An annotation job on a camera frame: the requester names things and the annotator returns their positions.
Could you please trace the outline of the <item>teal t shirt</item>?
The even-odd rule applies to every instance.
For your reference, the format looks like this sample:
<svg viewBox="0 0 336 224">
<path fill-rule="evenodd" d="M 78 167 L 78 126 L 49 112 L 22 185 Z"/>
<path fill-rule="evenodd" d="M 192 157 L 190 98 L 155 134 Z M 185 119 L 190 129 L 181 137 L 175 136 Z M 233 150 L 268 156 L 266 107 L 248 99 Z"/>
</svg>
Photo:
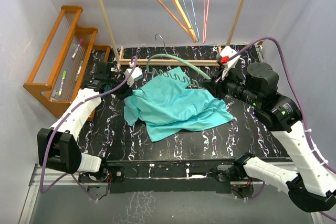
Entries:
<svg viewBox="0 0 336 224">
<path fill-rule="evenodd" d="M 190 79 L 182 82 L 187 75 L 180 67 L 168 73 L 178 79 L 156 76 L 125 99 L 124 119 L 129 126 L 143 121 L 151 141 L 158 142 L 180 130 L 203 131 L 234 119 L 223 100 L 204 89 L 189 89 Z"/>
</svg>

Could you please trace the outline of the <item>green plastic hanger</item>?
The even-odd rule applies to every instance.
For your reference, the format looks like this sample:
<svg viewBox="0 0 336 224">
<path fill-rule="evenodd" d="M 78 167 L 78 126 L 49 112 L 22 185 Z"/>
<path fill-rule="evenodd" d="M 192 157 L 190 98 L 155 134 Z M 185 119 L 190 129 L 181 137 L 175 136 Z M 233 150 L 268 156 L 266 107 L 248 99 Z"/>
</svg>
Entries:
<svg viewBox="0 0 336 224">
<path fill-rule="evenodd" d="M 165 41 L 163 37 L 159 34 L 154 35 L 154 40 L 157 40 L 159 37 L 163 43 L 164 54 L 155 54 L 152 55 L 146 62 L 146 70 L 149 71 L 149 66 L 187 66 L 190 69 L 194 70 L 200 74 L 205 80 L 210 80 L 210 76 L 202 71 L 198 66 L 192 64 L 191 62 L 177 57 L 175 55 L 170 55 L 167 53 Z"/>
</svg>

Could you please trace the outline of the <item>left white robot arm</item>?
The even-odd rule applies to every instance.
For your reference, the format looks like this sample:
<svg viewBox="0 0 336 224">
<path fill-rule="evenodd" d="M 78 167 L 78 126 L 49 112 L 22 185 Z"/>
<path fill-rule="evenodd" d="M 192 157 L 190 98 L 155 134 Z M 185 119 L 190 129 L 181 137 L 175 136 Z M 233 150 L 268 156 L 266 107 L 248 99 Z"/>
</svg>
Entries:
<svg viewBox="0 0 336 224">
<path fill-rule="evenodd" d="M 125 72 L 119 72 L 111 62 L 99 62 L 95 72 L 86 78 L 70 107 L 50 128 L 37 134 L 38 159 L 43 169 L 49 168 L 74 174 L 90 173 L 96 181 L 108 177 L 108 168 L 98 156 L 84 154 L 77 144 L 78 135 L 88 117 L 110 94 L 125 97 L 134 81 L 136 61 Z"/>
</svg>

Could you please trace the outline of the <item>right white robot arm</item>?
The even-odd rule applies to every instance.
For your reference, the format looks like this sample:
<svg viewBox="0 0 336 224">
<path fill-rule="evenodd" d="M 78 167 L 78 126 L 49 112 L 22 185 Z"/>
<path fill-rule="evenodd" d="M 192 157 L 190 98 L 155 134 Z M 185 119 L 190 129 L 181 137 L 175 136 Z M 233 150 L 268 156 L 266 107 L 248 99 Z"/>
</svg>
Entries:
<svg viewBox="0 0 336 224">
<path fill-rule="evenodd" d="M 310 148 L 296 103 L 277 91 L 279 76 L 267 63 L 252 63 L 245 76 L 236 69 L 221 79 L 215 73 L 201 85 L 214 97 L 230 95 L 254 107 L 254 115 L 275 136 L 294 162 L 296 171 L 262 161 L 252 153 L 234 160 L 226 171 L 232 179 L 260 179 L 286 193 L 305 212 L 328 211 L 335 206 L 335 175 L 316 159 Z"/>
</svg>

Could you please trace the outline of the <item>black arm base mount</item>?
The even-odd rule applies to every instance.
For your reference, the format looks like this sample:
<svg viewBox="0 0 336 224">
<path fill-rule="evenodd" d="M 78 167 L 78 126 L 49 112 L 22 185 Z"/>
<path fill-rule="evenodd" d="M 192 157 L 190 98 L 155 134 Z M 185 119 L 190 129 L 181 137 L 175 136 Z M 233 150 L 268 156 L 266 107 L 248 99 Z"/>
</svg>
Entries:
<svg viewBox="0 0 336 224">
<path fill-rule="evenodd" d="M 80 182 L 103 183 L 111 194 L 143 192 L 214 191 L 231 193 L 236 185 L 252 186 L 259 179 L 229 174 L 231 159 L 164 161 L 107 161 L 97 173 L 81 173 Z"/>
</svg>

